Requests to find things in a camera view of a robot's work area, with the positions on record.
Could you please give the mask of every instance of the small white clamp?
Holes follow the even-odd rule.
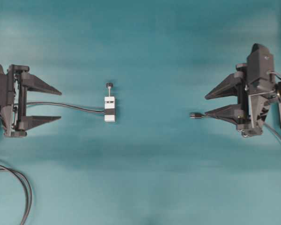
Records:
[[[111,96],[111,88],[113,87],[112,83],[107,83],[106,87],[108,89],[108,96],[105,97],[104,105],[104,120],[105,122],[115,122],[116,121],[116,99],[114,96]]]

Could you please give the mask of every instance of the black knob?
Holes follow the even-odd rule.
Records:
[[[106,87],[107,87],[107,88],[108,88],[108,87],[111,87],[111,88],[112,88],[112,87],[113,87],[113,83],[107,83],[107,84],[106,84]]]

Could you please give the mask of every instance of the teal mat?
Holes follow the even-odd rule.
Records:
[[[34,106],[62,119],[24,139],[0,130],[1,162],[33,186],[27,224],[281,225],[281,143],[188,118],[236,102],[204,96],[254,43],[281,72],[281,0],[0,0],[0,64],[63,92],[28,100],[102,108],[113,82],[118,103],[114,124]],[[267,122],[279,130],[277,105]],[[0,225],[23,209],[20,184],[0,174]]]

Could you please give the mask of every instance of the gripper jaw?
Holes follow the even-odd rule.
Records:
[[[247,63],[237,64],[230,74],[205,96],[205,99],[236,96],[237,104],[206,112],[206,116],[235,124],[244,137],[262,134],[270,104],[278,100],[274,57],[260,44],[254,44]]]
[[[230,74],[225,80],[212,89],[212,91],[205,96],[205,99],[237,96],[237,86],[242,84],[243,78],[244,73],[241,71]]]
[[[48,93],[53,95],[61,95],[61,92],[54,87],[48,85],[35,75],[28,72],[22,72],[20,75],[21,84],[26,87],[28,91],[36,91],[42,93]]]
[[[28,91],[61,95],[60,91],[30,74],[29,70],[28,66],[10,65],[7,74],[4,74],[0,65],[0,119],[6,137],[24,137],[27,135],[26,130],[60,119],[52,116],[26,116]],[[17,104],[15,86],[19,91]]]
[[[242,118],[245,117],[245,112],[241,109],[241,104],[237,104],[211,110],[206,112],[205,115],[237,125],[242,123]]]

